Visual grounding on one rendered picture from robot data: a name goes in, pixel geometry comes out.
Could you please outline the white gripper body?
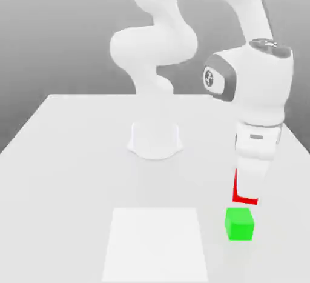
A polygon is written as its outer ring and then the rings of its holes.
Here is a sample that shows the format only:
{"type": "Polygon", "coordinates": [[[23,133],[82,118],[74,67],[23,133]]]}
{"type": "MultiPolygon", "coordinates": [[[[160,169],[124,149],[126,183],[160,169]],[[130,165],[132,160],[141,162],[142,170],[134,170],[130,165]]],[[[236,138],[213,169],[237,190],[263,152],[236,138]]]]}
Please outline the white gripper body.
{"type": "Polygon", "coordinates": [[[271,161],[274,159],[282,135],[283,124],[272,126],[237,122],[235,150],[239,156],[271,161]]]}

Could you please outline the small green cube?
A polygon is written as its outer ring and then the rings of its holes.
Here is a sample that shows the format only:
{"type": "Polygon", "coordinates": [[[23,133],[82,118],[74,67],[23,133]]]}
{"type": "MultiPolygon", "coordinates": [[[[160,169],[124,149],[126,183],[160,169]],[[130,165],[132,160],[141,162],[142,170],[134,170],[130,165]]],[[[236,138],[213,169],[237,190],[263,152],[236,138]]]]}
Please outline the small green cube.
{"type": "Polygon", "coordinates": [[[254,233],[254,218],[249,208],[228,207],[225,229],[230,241],[250,241],[254,233]]]}

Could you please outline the small red cube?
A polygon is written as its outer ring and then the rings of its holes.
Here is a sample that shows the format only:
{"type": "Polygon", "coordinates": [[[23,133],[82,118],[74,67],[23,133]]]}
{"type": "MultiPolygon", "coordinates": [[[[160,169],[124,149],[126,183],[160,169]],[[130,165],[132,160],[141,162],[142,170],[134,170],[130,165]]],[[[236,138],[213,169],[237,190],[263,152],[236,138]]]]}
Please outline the small red cube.
{"type": "Polygon", "coordinates": [[[249,205],[258,205],[259,199],[258,198],[246,198],[243,196],[239,196],[237,190],[237,169],[235,169],[234,174],[234,185],[233,185],[233,193],[232,193],[232,201],[242,204],[249,204],[249,205]]]}

